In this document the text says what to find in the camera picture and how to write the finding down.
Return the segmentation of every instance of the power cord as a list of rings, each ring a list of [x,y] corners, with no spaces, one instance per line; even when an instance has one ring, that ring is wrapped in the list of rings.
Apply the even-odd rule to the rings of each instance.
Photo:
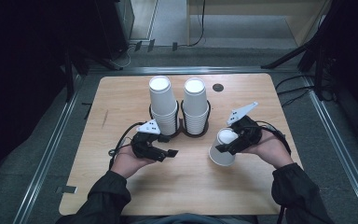
[[[275,86],[275,91],[277,92],[278,96],[279,95],[284,95],[284,94],[287,94],[287,93],[292,93],[292,92],[296,92],[296,91],[303,91],[305,90],[304,92],[302,92],[300,95],[284,102],[282,104],[282,107],[284,106],[287,106],[287,105],[290,105],[292,102],[294,102],[295,100],[298,100],[300,98],[302,98],[303,96],[305,96],[307,93],[311,92],[311,91],[314,91],[315,90],[315,86],[306,86],[306,87],[300,87],[300,88],[296,88],[296,89],[292,89],[292,90],[289,90],[289,91],[278,91],[278,88],[284,83],[284,82],[287,82],[289,80],[292,80],[292,79],[295,79],[295,78],[299,78],[299,77],[312,77],[312,78],[315,78],[315,76],[311,76],[311,75],[301,75],[301,76],[295,76],[295,77],[289,77],[287,79],[284,79],[282,80],[281,82],[279,82],[276,86]],[[334,100],[334,94],[332,93],[332,89],[331,89],[331,85],[327,84],[327,85],[324,85],[322,86],[322,90],[323,91],[327,91],[327,92],[330,92],[331,93],[331,97],[329,99],[325,98],[324,97],[324,101],[333,101]]]
[[[113,64],[113,65],[115,65],[115,66],[117,66],[117,67],[119,67],[120,69],[122,69],[122,68],[124,68],[124,67],[127,67],[128,65],[131,64],[131,56],[130,56],[130,54],[129,54],[129,50],[132,49],[132,48],[134,48],[134,47],[135,47],[135,45],[130,45],[130,47],[129,47],[127,50],[123,51],[120,55],[118,55],[118,56],[117,56],[114,60],[112,60],[110,63]],[[128,57],[128,59],[129,59],[128,62],[127,62],[126,64],[124,64],[124,65],[115,63],[115,61],[116,61],[117,59],[119,59],[119,58],[124,54],[124,52],[127,54],[127,57]]]
[[[178,47],[194,47],[196,45],[199,44],[199,42],[202,40],[203,38],[203,35],[204,35],[204,17],[205,17],[205,0],[203,0],[203,3],[202,3],[202,17],[201,17],[201,36],[199,38],[199,40],[193,44],[190,44],[190,45],[178,45]]]

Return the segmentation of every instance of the black jacket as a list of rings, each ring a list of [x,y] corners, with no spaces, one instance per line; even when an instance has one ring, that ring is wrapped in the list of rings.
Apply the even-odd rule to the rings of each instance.
[[[272,197],[277,204],[286,207],[287,223],[334,223],[326,213],[318,186],[296,163],[283,166],[272,174]],[[131,200],[126,184],[127,180],[121,175],[106,172],[91,188],[88,200],[77,213],[61,217],[57,224],[119,223],[124,206]]]

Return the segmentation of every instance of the upside-down paper cup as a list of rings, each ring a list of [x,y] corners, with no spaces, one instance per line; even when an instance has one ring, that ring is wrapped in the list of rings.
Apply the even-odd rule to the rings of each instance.
[[[200,134],[205,128],[206,121],[208,119],[209,106],[202,115],[190,116],[186,112],[184,113],[184,128],[190,134]]]
[[[149,92],[151,106],[156,114],[165,116],[173,112],[177,103],[167,77],[152,77],[149,81]]]
[[[209,157],[214,163],[221,166],[229,166],[235,160],[235,155],[231,155],[229,152],[220,152],[217,150],[216,146],[229,144],[235,139],[238,138],[238,135],[232,131],[230,128],[224,128],[219,131],[214,140],[211,148],[209,149]]]
[[[158,125],[159,130],[164,135],[172,135],[176,133],[176,131],[179,129],[179,117],[178,114],[178,106],[176,105],[176,108],[173,110],[172,113],[168,115],[159,115],[156,112],[154,112],[153,107],[151,107],[151,115],[153,119],[156,120],[156,123]]]
[[[197,117],[208,109],[205,83],[198,77],[192,77],[185,83],[183,110],[189,116]]]

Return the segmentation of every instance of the white paper cup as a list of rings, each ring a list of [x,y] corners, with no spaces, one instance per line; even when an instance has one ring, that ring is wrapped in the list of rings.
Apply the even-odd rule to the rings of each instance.
[[[152,77],[149,81],[150,101],[154,112],[159,115],[168,115],[176,107],[171,82],[165,76]]]
[[[154,112],[153,107],[151,108],[152,117],[156,121],[160,131],[164,135],[172,135],[179,129],[179,116],[176,117],[177,107],[169,115],[161,116]]]
[[[190,116],[200,116],[208,108],[205,83],[198,77],[192,77],[185,83],[183,109]]]
[[[184,127],[188,133],[200,134],[203,132],[206,120],[208,118],[209,106],[200,116],[190,116],[185,112]]]
[[[214,163],[221,166],[229,166],[234,163],[235,155],[231,155],[229,152],[220,152],[217,150],[216,146],[229,144],[235,139],[238,138],[238,135],[232,131],[230,128],[224,128],[219,131],[214,139],[214,142],[209,149],[209,157]]]

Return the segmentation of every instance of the person's right hand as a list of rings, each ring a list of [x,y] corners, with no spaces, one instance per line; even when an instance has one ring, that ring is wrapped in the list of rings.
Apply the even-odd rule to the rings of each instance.
[[[127,179],[142,167],[152,163],[155,163],[155,161],[146,158],[137,158],[132,151],[132,146],[126,146],[122,147],[118,152],[110,170]]]
[[[250,146],[241,153],[251,153],[276,169],[294,163],[283,143],[269,131],[262,130],[262,137],[257,145]]]

